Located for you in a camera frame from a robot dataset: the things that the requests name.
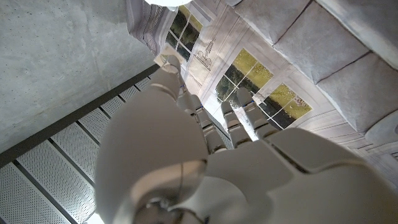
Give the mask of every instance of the gray cushion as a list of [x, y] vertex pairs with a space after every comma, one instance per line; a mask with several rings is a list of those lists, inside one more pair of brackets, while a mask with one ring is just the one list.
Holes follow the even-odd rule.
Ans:
[[373, 53], [317, 86], [358, 132], [398, 109], [398, 72]]
[[307, 4], [308, 0], [243, 0], [235, 7], [235, 11], [273, 45]]
[[274, 47], [315, 84], [368, 51], [315, 2]]
[[398, 142], [398, 110], [373, 125], [365, 134], [365, 138], [376, 144]]
[[398, 69], [397, 0], [317, 0], [362, 43]]

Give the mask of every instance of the window pane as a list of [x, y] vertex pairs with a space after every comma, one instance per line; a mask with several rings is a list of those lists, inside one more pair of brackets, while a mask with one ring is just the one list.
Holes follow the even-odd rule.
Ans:
[[286, 113], [286, 111], [281, 110], [274, 117], [272, 117], [276, 123], [278, 123], [282, 128], [287, 128], [287, 126], [291, 125], [296, 119], [291, 117]]
[[244, 75], [241, 71], [236, 69], [234, 65], [229, 66], [228, 70], [225, 72], [225, 75], [237, 85], [243, 78]]
[[257, 60], [249, 54], [249, 52], [242, 49], [232, 64], [241, 71], [243, 75], [246, 75], [256, 62]]
[[291, 99], [293, 99], [293, 97], [295, 97], [295, 93], [285, 84], [281, 84], [268, 97], [281, 107], [284, 107]]
[[257, 93], [260, 89], [252, 82], [250, 81], [248, 78], [244, 78], [242, 80], [242, 82], [239, 84], [239, 88], [245, 87], [246, 89], [248, 89], [252, 96], [253, 94]]
[[188, 50], [192, 50], [193, 45], [199, 37], [199, 31], [197, 31], [191, 24], [188, 24], [185, 28], [184, 33], [181, 35], [181, 43], [187, 47]]
[[230, 105], [233, 108], [239, 108], [241, 107], [239, 100], [238, 100], [238, 96], [236, 95], [236, 90], [232, 91], [232, 93], [230, 94], [230, 96], [226, 99], [227, 102], [230, 103]]
[[268, 114], [268, 116], [274, 116], [282, 107], [271, 98], [267, 97], [263, 103], [260, 103], [260, 107]]
[[217, 97], [224, 101], [228, 95], [234, 90], [235, 86], [223, 76], [216, 86]]
[[180, 44], [177, 47], [177, 52], [180, 53], [180, 55], [185, 58], [186, 61], [188, 61], [189, 56], [191, 56], [191, 54]]
[[286, 113], [294, 119], [299, 119], [312, 108], [306, 104], [299, 96], [296, 96], [293, 101], [285, 106], [284, 110]]
[[189, 14], [191, 14], [191, 13], [189, 12], [189, 10], [188, 10], [185, 6], [180, 6], [180, 7], [178, 7], [178, 10], [181, 11], [181, 13], [182, 13], [186, 18], [188, 18]]
[[261, 113], [264, 113], [265, 114], [265, 117], [268, 119], [269, 118], [269, 115], [268, 114], [266, 114], [265, 112], [263, 112], [263, 108], [265, 107], [265, 105], [263, 104], [263, 103], [260, 103], [259, 105], [258, 105], [262, 110], [261, 110]]
[[272, 77], [273, 74], [271, 74], [271, 72], [264, 68], [260, 63], [257, 63], [247, 75], [247, 78], [250, 79], [250, 81], [258, 88], [263, 87]]
[[282, 130], [282, 128], [280, 128], [280, 127], [278, 126], [278, 124], [276, 124], [272, 119], [268, 119], [267, 121], [268, 121], [268, 123], [269, 123], [270, 125], [272, 125], [274, 128], [278, 129], [279, 131]]
[[173, 32], [173, 34], [175, 34], [176, 37], [180, 38], [182, 30], [184, 29], [186, 24], [187, 24], [187, 17], [181, 12], [181, 10], [178, 10], [178, 13], [173, 21], [173, 24], [170, 27], [170, 30]]
[[174, 36], [168, 32], [166, 36], [166, 43], [169, 43], [173, 48], [177, 46], [177, 40], [174, 38]]
[[189, 18], [189, 23], [191, 23], [193, 28], [195, 28], [198, 32], [200, 32], [201, 28], [203, 27], [193, 15], [191, 15], [191, 18]]

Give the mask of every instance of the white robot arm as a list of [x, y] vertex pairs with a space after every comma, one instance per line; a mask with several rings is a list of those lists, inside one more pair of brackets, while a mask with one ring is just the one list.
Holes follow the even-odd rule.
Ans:
[[228, 103], [226, 150], [178, 60], [113, 117], [96, 168], [105, 223], [398, 223], [398, 198], [362, 159], [307, 131], [278, 132], [238, 90], [259, 140]]

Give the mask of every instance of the light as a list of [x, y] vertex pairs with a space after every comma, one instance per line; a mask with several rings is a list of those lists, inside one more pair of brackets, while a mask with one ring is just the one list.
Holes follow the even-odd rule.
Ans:
[[104, 224], [104, 221], [102, 221], [100, 215], [98, 215], [97, 213], [94, 213], [83, 224]]

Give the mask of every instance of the robot finger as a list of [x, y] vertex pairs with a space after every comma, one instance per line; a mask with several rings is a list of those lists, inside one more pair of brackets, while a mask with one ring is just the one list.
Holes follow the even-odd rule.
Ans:
[[209, 154], [225, 150], [226, 146], [221, 136], [218, 134], [213, 122], [209, 118], [206, 109], [201, 104], [199, 97], [192, 95], [192, 102], [206, 139]]
[[170, 76], [174, 76], [178, 80], [180, 88], [178, 90], [177, 106], [198, 122], [196, 111], [192, 104], [191, 94], [181, 76], [181, 65], [178, 58], [174, 55], [169, 55], [160, 69], [167, 71]]
[[259, 139], [264, 139], [271, 134], [278, 132], [276, 128], [267, 122], [266, 117], [261, 112], [260, 108], [258, 108], [256, 102], [254, 102], [246, 88], [238, 89], [237, 96], [244, 112], [248, 116], [249, 122], [253, 127], [254, 132]]
[[144, 91], [149, 91], [150, 88], [156, 88], [168, 94], [173, 98], [174, 102], [177, 102], [180, 91], [179, 83], [178, 76], [176, 76], [172, 69], [170, 71], [170, 68], [160, 67], [154, 73], [149, 88], [146, 88]]
[[239, 121], [231, 105], [226, 101], [222, 102], [221, 110], [223, 112], [233, 147], [237, 148], [246, 142], [251, 142], [251, 138]]

